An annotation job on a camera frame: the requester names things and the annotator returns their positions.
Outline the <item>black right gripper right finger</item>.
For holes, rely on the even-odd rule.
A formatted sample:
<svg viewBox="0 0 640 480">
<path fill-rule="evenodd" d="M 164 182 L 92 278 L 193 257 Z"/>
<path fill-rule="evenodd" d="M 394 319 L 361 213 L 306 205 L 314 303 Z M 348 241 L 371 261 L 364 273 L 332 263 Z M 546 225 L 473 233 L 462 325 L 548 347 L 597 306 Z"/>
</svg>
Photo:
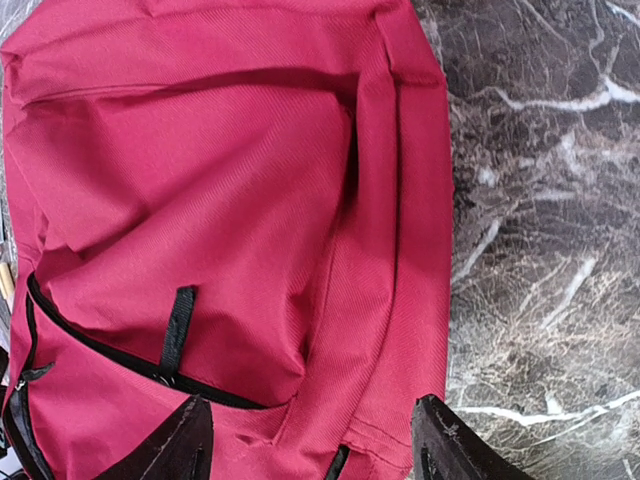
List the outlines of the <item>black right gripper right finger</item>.
<svg viewBox="0 0 640 480">
<path fill-rule="evenodd" d="M 440 398 L 416 401 L 412 420 L 414 477 L 426 480 L 531 480 L 494 451 Z"/>
</svg>

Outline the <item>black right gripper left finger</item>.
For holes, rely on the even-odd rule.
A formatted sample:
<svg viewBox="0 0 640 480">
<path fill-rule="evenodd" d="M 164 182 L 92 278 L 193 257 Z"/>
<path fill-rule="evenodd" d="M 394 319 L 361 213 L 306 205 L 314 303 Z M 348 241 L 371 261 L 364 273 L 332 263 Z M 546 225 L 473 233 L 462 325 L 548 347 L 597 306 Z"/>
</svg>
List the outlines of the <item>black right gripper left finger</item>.
<svg viewBox="0 0 640 480">
<path fill-rule="evenodd" d="M 208 479 L 213 465 L 210 402 L 191 395 L 100 479 Z"/>
</svg>

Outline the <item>red student backpack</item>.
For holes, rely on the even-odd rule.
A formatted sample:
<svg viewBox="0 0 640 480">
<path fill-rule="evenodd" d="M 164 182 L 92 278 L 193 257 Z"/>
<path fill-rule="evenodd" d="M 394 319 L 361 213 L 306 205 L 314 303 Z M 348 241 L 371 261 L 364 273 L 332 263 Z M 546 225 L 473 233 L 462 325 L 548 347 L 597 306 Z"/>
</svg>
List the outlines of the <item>red student backpack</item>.
<svg viewBox="0 0 640 480">
<path fill-rule="evenodd" d="M 33 479 L 404 479 L 445 391 L 447 86 L 408 1 L 44 1 L 5 41 Z"/>
</svg>

